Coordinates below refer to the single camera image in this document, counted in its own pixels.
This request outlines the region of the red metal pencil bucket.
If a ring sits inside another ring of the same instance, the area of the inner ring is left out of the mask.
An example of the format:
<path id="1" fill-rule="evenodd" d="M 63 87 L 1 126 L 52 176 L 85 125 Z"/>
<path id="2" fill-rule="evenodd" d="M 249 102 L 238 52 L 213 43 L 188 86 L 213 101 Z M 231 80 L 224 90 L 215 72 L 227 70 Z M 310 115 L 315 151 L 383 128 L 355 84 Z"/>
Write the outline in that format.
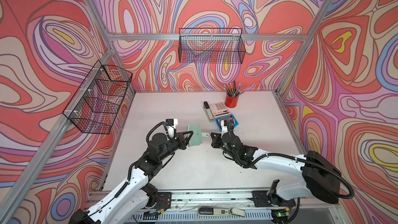
<path id="1" fill-rule="evenodd" d="M 235 108 L 237 107 L 238 99 L 239 99 L 238 96 L 229 96 L 227 94 L 224 104 L 227 108 Z"/>

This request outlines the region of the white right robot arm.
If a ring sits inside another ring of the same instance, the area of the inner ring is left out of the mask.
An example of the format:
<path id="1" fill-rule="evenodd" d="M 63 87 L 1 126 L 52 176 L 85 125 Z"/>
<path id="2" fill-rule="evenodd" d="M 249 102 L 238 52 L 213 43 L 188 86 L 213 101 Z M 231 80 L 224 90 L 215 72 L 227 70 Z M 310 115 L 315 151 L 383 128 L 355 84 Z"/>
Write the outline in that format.
<path id="1" fill-rule="evenodd" d="M 286 155 L 247 146 L 233 133 L 211 133 L 212 148 L 221 149 L 224 156 L 243 169 L 273 170 L 289 174 L 289 180 L 273 180 L 268 191 L 271 199 L 315 197 L 337 204 L 340 199 L 355 196 L 352 185 L 342 173 L 320 153 L 309 151 L 305 155 Z"/>

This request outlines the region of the stack of cards in tray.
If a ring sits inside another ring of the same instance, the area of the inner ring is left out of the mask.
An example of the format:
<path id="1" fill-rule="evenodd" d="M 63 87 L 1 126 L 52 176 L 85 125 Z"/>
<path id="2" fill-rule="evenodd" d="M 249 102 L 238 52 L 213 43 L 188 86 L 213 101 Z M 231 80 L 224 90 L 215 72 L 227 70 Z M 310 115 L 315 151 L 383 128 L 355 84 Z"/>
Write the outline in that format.
<path id="1" fill-rule="evenodd" d="M 219 124 L 221 124 L 222 121 L 229 121 L 233 124 L 236 124 L 235 117 L 232 114 L 223 116 L 223 117 L 219 118 L 217 121 Z"/>

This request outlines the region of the pink desk calculator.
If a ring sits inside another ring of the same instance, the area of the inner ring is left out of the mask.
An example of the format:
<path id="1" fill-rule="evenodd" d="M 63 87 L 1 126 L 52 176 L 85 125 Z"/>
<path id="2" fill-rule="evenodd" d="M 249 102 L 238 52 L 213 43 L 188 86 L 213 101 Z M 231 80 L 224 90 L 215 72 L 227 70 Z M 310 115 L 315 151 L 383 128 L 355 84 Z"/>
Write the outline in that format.
<path id="1" fill-rule="evenodd" d="M 214 118 L 220 118 L 222 116 L 229 115 L 230 112 L 223 102 L 209 104 L 209 109 Z"/>

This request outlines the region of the mint green card holder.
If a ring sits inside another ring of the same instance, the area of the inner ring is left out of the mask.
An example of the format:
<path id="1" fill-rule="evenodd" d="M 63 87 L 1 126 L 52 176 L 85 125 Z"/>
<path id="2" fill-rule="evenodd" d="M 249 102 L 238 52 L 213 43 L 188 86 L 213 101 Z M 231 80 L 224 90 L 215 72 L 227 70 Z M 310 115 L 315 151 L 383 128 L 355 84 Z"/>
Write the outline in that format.
<path id="1" fill-rule="evenodd" d="M 208 138 L 209 133 L 202 132 L 200 124 L 192 124 L 187 126 L 187 131 L 192 131 L 193 135 L 188 146 L 199 146 L 203 143 L 203 138 Z"/>

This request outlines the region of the beige stapler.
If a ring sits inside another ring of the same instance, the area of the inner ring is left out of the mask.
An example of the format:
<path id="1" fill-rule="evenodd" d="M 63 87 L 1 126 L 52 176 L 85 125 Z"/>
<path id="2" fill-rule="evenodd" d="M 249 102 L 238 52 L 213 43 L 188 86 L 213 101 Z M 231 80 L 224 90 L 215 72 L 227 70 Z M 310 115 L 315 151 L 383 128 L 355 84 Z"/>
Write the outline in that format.
<path id="1" fill-rule="evenodd" d="M 210 107 L 209 107 L 209 104 L 208 104 L 207 101 L 204 101 L 203 109 L 204 109 L 204 112 L 206 114 L 206 117 L 207 117 L 208 121 L 209 122 L 214 122 L 214 116 L 213 116 L 213 114 L 212 114 L 212 112 L 210 110 Z"/>

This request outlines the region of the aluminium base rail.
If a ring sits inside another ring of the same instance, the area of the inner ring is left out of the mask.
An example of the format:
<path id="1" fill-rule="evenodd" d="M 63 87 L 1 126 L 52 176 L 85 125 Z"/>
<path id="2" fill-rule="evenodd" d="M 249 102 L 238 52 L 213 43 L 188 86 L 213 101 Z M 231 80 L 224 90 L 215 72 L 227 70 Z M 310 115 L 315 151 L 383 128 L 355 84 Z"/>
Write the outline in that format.
<path id="1" fill-rule="evenodd" d="M 291 203 L 273 204 L 266 200 L 266 189 L 229 190 L 159 190 L 155 207 L 135 212 L 124 224 L 136 223 L 205 223 L 205 222 L 266 222 L 283 221 L 294 213 L 294 224 L 345 224 L 340 205 L 329 205 L 316 198 L 301 198 Z M 245 217 L 200 216 L 202 206 L 239 208 Z"/>

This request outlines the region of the blue plastic card tray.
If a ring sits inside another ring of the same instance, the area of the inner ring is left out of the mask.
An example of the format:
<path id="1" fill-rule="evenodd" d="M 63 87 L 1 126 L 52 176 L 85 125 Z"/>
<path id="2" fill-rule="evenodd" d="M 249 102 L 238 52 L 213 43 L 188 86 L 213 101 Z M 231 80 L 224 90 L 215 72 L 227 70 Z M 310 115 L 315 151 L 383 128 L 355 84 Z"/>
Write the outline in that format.
<path id="1" fill-rule="evenodd" d="M 237 122 L 237 120 L 233 114 L 229 114 L 229 115 L 225 115 L 220 118 L 217 118 L 217 119 L 215 119 L 215 122 L 220 131 L 222 131 L 222 128 L 226 127 L 227 125 L 232 125 L 233 129 L 239 125 L 239 123 Z"/>

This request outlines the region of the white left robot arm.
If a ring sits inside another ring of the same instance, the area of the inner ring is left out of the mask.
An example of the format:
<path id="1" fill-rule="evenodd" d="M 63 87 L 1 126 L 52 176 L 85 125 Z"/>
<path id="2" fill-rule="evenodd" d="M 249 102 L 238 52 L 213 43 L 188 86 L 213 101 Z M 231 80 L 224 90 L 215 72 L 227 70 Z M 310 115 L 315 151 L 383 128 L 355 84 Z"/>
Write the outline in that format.
<path id="1" fill-rule="evenodd" d="M 177 119 L 156 124 L 146 136 L 147 149 L 129 166 L 127 177 L 88 210 L 77 210 L 71 224 L 123 224 L 138 210 L 157 203 L 158 190 L 150 181 L 165 167 L 175 152 L 185 150 L 193 131 L 177 132 Z"/>

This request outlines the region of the grey handheld device on rail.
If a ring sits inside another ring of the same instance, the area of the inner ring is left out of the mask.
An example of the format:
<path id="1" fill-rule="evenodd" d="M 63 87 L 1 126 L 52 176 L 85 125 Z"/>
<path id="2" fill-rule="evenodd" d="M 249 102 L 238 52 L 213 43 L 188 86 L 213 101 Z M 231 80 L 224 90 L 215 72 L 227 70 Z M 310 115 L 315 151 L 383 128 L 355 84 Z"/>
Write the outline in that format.
<path id="1" fill-rule="evenodd" d="M 246 216 L 246 212 L 239 208 L 224 208 L 224 207 L 210 207 L 210 206 L 200 207 L 198 209 L 198 214 L 200 216 L 212 216 L 212 217 Z"/>

